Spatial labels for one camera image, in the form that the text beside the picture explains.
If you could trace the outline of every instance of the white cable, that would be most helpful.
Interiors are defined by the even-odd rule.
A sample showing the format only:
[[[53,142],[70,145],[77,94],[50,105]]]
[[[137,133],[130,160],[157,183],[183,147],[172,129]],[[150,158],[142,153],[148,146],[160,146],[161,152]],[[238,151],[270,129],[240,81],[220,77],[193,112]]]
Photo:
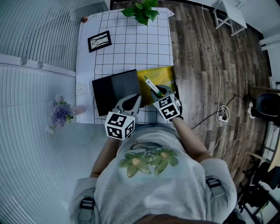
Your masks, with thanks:
[[[204,17],[204,14],[203,14],[203,4],[202,4],[202,7],[201,7],[201,10],[202,10],[202,16],[203,16],[203,21],[204,21],[204,24],[207,28],[207,31],[212,39],[212,42],[214,44],[214,47],[215,47],[215,52],[216,52],[216,58],[217,58],[217,65],[218,65],[218,72],[219,72],[219,91],[218,91],[218,109],[217,109],[217,112],[216,112],[216,121],[219,123],[219,124],[226,124],[225,127],[224,127],[224,130],[220,136],[220,138],[218,139],[216,145],[213,147],[213,149],[218,145],[218,142],[220,141],[220,139],[222,138],[223,134],[224,134],[224,131],[226,130],[226,127],[228,125],[228,120],[229,120],[229,117],[230,117],[230,111],[228,109],[227,106],[225,105],[221,105],[220,106],[220,88],[221,88],[221,72],[220,72],[220,67],[219,67],[219,59],[218,59],[218,53],[217,53],[217,48],[216,48],[216,45],[215,45],[215,42],[213,40],[213,37],[210,33],[210,30],[205,22],[205,17]]]

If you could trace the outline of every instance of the white cube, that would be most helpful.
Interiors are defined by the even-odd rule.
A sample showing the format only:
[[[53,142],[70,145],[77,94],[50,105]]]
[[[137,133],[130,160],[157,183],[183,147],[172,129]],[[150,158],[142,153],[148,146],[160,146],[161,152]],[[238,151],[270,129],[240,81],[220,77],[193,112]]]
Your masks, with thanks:
[[[125,140],[135,130],[135,117],[109,112],[105,130],[108,137]]]
[[[153,104],[166,121],[180,115],[180,109],[176,104],[174,94],[166,96]]]

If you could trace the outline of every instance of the grid pattern tablecloth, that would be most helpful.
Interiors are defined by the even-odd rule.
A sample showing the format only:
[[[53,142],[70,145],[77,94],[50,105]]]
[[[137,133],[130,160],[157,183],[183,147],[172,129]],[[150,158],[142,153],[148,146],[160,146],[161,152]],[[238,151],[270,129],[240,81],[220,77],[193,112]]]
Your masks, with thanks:
[[[112,10],[89,16],[81,24],[77,49],[76,102],[85,105],[86,112],[77,116],[81,123],[101,124],[106,116],[99,116],[91,81],[132,69],[146,70],[173,65],[172,44],[168,17],[169,9],[154,8],[159,15],[148,26],[134,17],[126,18],[120,11]],[[88,52],[88,38],[104,31],[110,32],[112,45]],[[154,106],[141,108],[138,123],[167,123]]]

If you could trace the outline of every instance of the yellow paper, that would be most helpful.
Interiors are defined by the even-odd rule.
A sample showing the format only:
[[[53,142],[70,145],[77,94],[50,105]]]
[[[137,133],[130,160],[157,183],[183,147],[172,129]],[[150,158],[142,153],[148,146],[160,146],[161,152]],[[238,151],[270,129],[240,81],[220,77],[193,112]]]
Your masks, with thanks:
[[[148,69],[143,71],[137,71],[138,81],[140,84],[142,105],[153,104],[153,98],[150,92],[150,87],[145,83],[144,76],[147,76],[155,85],[169,86],[173,92],[175,92],[174,81],[172,76],[172,66]]]

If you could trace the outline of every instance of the green and white glue stick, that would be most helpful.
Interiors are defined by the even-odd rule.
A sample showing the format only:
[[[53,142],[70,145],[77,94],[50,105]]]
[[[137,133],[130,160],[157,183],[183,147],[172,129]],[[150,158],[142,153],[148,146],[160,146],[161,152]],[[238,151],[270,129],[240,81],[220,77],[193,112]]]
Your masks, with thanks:
[[[144,75],[144,78],[146,79],[145,83],[147,83],[147,85],[157,94],[158,97],[163,95],[147,76]]]

